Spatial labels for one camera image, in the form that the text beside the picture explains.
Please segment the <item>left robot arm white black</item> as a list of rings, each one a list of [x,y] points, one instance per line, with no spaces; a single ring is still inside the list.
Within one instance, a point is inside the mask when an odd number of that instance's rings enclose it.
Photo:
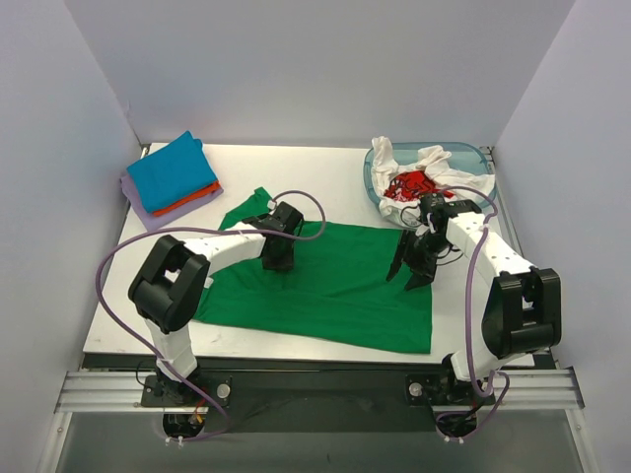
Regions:
[[[294,266],[294,241],[304,216],[281,202],[267,214],[246,218],[225,235],[179,240],[160,237],[128,290],[150,330],[157,356],[158,374],[166,378],[164,392],[173,403],[185,406],[199,393],[192,375],[198,363],[192,353],[188,323],[196,313],[202,293],[219,271],[259,258],[262,268],[289,271]]]

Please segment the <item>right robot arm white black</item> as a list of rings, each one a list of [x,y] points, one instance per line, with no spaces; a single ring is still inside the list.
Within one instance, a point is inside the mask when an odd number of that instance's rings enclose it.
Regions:
[[[491,380],[505,363],[559,344],[561,280],[518,255],[489,227],[489,216],[469,199],[448,202],[428,194],[419,203],[423,234],[402,232],[387,278],[402,266],[404,288],[431,285],[439,255],[456,248],[468,261],[464,296],[464,347],[447,358],[437,377],[442,398],[458,402],[480,380]]]

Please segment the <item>green t shirt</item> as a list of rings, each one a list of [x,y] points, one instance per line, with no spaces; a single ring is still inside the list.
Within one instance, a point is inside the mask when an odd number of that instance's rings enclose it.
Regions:
[[[266,270],[258,259],[213,276],[196,321],[313,337],[400,354],[431,351],[432,291],[405,290],[403,272],[386,273],[397,230],[327,223],[295,245],[292,270]]]

